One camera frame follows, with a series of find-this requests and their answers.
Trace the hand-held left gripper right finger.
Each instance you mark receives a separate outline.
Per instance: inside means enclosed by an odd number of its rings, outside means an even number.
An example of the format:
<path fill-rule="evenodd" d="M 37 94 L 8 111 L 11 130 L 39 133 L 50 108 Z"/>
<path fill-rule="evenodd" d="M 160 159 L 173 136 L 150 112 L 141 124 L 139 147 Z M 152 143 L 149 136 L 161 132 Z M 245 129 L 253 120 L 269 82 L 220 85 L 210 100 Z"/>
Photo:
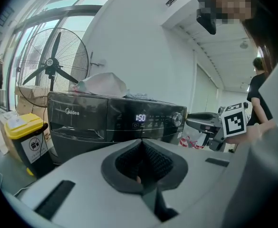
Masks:
<path fill-rule="evenodd" d="M 215 186 L 231 155 L 142 140 L 142 213 L 183 214 Z"/>

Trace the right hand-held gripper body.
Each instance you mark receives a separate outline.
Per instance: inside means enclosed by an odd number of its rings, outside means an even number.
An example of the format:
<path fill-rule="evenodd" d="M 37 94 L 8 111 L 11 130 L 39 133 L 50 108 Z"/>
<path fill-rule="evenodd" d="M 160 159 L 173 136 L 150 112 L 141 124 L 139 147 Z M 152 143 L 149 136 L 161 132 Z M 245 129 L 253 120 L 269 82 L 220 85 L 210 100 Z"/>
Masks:
<path fill-rule="evenodd" d="M 245 103 L 221 106 L 210 124 L 201 126 L 212 151 L 223 151 L 226 139 L 246 132 Z"/>

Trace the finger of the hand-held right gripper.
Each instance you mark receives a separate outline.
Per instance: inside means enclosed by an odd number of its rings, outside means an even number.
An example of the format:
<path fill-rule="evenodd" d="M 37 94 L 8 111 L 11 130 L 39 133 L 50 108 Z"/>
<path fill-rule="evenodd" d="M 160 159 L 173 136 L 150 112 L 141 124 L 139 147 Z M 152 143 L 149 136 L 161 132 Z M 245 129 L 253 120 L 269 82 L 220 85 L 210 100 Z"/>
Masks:
<path fill-rule="evenodd" d="M 193 128 L 201 128 L 201 126 L 220 127 L 221 123 L 216 113 L 202 112 L 188 114 L 186 124 Z"/>

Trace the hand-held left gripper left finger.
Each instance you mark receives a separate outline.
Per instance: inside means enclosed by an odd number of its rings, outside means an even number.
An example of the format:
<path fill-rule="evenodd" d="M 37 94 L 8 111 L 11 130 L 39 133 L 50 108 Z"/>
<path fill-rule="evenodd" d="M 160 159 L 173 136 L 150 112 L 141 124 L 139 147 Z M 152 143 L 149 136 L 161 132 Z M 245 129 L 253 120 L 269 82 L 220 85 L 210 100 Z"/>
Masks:
<path fill-rule="evenodd" d="M 75 185 L 51 221 L 64 228 L 153 228 L 160 224 L 142 198 L 116 191 L 103 178 L 101 164 L 106 156 L 135 141 L 114 144 L 78 155 L 36 181 L 21 197 L 36 210 L 61 182 Z"/>

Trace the brushed silver metal control knob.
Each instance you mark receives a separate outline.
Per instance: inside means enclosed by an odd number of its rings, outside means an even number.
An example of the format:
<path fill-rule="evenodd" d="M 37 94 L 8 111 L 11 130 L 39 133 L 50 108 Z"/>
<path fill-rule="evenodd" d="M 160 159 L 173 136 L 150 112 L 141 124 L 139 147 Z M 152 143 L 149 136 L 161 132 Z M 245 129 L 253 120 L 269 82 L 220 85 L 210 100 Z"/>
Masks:
<path fill-rule="evenodd" d="M 172 116 L 172 124 L 174 127 L 179 127 L 183 123 L 183 115 L 179 112 L 175 112 Z"/>

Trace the black washing machine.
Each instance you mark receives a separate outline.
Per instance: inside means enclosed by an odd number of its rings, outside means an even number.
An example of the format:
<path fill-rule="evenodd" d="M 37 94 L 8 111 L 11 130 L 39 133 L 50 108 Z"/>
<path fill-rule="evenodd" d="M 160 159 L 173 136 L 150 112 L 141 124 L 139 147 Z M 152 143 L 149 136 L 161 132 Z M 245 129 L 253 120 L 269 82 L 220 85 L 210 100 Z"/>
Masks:
<path fill-rule="evenodd" d="M 48 124 L 60 162 L 80 154 L 134 139 L 155 139 L 178 144 L 187 108 L 168 102 L 89 95 L 48 93 Z M 175 112 L 183 115 L 179 127 Z"/>

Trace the person's right forearm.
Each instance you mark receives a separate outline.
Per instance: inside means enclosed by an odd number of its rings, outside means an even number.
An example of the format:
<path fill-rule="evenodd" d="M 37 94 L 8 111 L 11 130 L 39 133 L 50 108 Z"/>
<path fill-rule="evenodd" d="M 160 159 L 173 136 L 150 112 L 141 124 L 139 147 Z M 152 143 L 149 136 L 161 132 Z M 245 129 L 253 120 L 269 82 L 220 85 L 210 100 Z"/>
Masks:
<path fill-rule="evenodd" d="M 245 133 L 226 138 L 228 144 L 240 144 L 244 142 L 253 142 L 259 139 L 265 132 L 276 127 L 273 120 L 254 126 L 247 126 Z"/>

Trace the checkered cloth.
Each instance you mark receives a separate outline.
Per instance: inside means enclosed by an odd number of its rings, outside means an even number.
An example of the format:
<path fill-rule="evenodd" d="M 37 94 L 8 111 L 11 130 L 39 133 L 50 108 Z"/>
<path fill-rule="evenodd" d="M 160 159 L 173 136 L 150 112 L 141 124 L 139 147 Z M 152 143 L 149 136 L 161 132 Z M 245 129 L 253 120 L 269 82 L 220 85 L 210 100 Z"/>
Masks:
<path fill-rule="evenodd" d="M 149 97 L 147 94 L 131 94 L 127 93 L 125 98 L 130 98 L 130 99 L 137 99 L 137 100 L 146 100 L 146 101 L 156 101 L 152 97 Z"/>

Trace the yellow and black toolbox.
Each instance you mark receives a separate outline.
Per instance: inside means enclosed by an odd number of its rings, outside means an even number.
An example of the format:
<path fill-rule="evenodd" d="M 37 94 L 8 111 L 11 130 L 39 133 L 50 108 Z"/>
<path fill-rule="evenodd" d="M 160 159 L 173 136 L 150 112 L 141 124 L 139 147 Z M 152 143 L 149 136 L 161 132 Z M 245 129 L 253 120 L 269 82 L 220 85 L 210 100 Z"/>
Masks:
<path fill-rule="evenodd" d="M 54 169 L 44 137 L 47 128 L 48 123 L 33 113 L 13 116 L 4 124 L 20 159 L 36 178 Z"/>

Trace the plain brown cardboard box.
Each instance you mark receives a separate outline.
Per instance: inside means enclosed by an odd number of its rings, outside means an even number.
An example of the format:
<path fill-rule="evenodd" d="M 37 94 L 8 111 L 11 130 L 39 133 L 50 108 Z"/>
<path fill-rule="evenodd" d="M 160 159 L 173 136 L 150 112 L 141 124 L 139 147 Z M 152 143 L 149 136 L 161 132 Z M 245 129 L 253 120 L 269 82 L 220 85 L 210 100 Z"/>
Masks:
<path fill-rule="evenodd" d="M 34 113 L 45 109 L 48 102 L 49 89 L 36 85 L 16 86 L 15 96 L 18 97 L 16 111 L 19 114 Z"/>

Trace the black framed glass window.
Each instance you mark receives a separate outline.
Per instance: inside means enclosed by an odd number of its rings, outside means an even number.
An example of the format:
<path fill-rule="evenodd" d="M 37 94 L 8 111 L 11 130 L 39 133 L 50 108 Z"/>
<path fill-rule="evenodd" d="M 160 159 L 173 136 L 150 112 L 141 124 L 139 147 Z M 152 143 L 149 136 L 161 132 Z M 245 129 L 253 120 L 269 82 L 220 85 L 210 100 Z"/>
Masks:
<path fill-rule="evenodd" d="M 0 23 L 0 59 L 3 61 L 3 84 L 0 89 L 0 112 L 15 111 L 17 62 L 30 38 L 49 28 L 64 28 L 75 32 L 84 43 L 84 34 L 107 0 L 60 0 L 42 3 L 31 17 L 14 27 Z"/>

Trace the black pedestal fan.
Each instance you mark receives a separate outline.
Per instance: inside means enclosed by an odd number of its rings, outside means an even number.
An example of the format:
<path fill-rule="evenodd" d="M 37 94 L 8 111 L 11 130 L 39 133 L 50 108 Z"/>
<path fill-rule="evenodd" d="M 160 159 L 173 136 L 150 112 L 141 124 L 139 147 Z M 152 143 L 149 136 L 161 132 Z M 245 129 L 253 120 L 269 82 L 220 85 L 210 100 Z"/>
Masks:
<path fill-rule="evenodd" d="M 48 28 L 25 44 L 17 62 L 16 86 L 70 91 L 87 77 L 89 58 L 81 38 L 66 28 Z"/>

